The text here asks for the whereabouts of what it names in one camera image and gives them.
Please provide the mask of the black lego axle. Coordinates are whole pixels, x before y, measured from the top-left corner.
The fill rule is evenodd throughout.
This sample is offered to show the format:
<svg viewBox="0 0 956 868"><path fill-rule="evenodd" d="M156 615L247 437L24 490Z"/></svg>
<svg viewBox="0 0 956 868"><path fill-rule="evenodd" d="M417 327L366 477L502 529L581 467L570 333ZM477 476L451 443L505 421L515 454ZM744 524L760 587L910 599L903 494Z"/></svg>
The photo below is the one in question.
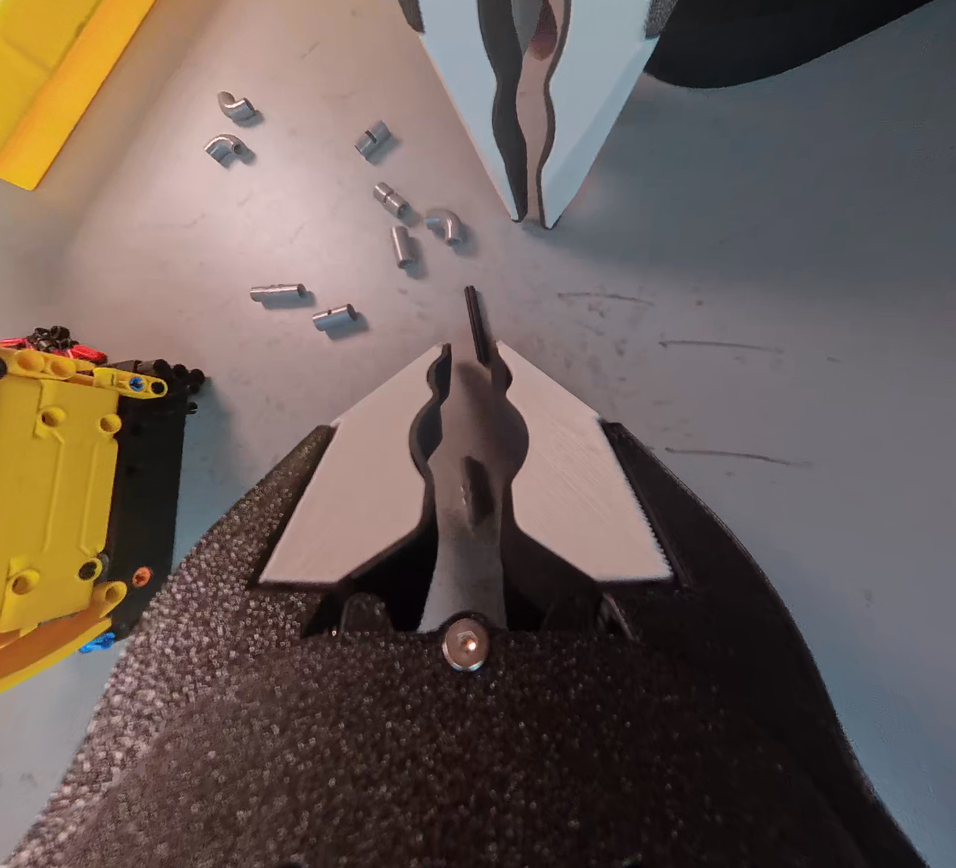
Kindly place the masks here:
<svg viewBox="0 0 956 868"><path fill-rule="evenodd" d="M487 367L491 361L491 341L484 322L481 298L477 289L472 285L465 286L464 296L469 315L475 356L482 366Z"/></svg>

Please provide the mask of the yellow lego robot model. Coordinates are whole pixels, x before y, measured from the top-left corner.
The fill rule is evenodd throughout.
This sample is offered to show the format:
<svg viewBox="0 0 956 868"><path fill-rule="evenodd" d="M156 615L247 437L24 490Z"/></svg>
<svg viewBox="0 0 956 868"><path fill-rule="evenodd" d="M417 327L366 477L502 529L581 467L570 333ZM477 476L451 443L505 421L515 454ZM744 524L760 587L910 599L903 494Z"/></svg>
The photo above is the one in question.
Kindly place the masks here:
<svg viewBox="0 0 956 868"><path fill-rule="evenodd" d="M204 372L1 346L1 690L137 627L173 566Z"/></svg>

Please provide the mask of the yellow plastic bin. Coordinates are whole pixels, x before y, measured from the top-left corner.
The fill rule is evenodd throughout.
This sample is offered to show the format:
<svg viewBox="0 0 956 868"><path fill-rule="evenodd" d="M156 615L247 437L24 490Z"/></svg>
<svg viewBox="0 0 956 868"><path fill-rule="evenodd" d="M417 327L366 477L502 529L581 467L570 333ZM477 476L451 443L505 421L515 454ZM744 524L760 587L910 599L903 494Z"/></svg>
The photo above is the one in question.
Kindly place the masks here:
<svg viewBox="0 0 956 868"><path fill-rule="evenodd" d="M1 177L35 190L156 0L1 0Z"/></svg>

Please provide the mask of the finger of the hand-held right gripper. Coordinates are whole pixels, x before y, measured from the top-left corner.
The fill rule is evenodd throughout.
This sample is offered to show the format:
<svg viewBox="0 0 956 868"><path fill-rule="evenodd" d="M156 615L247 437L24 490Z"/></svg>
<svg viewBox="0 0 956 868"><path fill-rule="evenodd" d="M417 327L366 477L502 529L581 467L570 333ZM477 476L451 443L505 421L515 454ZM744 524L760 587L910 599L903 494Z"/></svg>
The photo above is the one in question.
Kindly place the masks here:
<svg viewBox="0 0 956 868"><path fill-rule="evenodd" d="M547 82L552 142L538 180L546 228L579 192L649 59L652 1L567 0Z"/></svg>
<svg viewBox="0 0 956 868"><path fill-rule="evenodd" d="M422 41L508 215L528 212L528 151L517 113L523 51L511 0L418 0Z"/></svg>

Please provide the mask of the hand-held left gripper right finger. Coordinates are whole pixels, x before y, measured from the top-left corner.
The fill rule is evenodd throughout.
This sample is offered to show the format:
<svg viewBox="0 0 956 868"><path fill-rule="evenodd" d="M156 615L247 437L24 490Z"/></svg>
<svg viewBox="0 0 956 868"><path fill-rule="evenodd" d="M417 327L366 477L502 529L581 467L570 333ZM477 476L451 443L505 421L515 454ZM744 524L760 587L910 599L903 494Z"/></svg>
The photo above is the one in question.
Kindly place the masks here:
<svg viewBox="0 0 956 868"><path fill-rule="evenodd" d="M525 443L503 491L508 629L588 631L609 594L672 588L673 566L598 412L503 341L494 363Z"/></svg>

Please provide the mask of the person's right hand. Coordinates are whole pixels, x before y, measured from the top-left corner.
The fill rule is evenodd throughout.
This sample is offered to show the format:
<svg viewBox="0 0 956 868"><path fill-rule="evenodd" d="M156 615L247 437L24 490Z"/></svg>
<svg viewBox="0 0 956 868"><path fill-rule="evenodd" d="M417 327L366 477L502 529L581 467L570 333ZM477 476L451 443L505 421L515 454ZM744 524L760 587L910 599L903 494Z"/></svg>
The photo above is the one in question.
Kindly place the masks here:
<svg viewBox="0 0 956 868"><path fill-rule="evenodd" d="M550 0L541 0L536 27L525 49L533 59L544 61L551 57L557 45L558 28L556 14Z"/></svg>

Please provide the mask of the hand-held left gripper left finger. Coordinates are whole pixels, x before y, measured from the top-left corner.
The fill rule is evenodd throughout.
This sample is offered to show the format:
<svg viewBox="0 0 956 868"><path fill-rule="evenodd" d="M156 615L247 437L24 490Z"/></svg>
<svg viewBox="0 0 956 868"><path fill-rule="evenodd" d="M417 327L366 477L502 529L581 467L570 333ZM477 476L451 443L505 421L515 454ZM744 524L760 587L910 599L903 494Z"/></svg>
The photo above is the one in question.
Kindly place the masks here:
<svg viewBox="0 0 956 868"><path fill-rule="evenodd" d="M428 459L451 362L448 343L429 348L331 424L258 576L261 588L321 592L314 630L340 628L359 594L381 601L395 629L419 628L438 551Z"/></svg>

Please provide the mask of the pile of black red pins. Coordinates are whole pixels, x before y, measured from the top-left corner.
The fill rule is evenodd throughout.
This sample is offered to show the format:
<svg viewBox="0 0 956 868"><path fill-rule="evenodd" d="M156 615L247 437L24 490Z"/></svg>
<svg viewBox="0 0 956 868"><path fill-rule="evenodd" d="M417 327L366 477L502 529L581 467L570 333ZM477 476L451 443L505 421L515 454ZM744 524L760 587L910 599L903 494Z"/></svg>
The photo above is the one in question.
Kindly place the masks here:
<svg viewBox="0 0 956 868"><path fill-rule="evenodd" d="M63 326L49 329L37 327L28 336L2 339L1 346L13 350L33 349L72 360L88 361L96 366L108 362L104 353L82 344L71 336L69 328Z"/></svg>

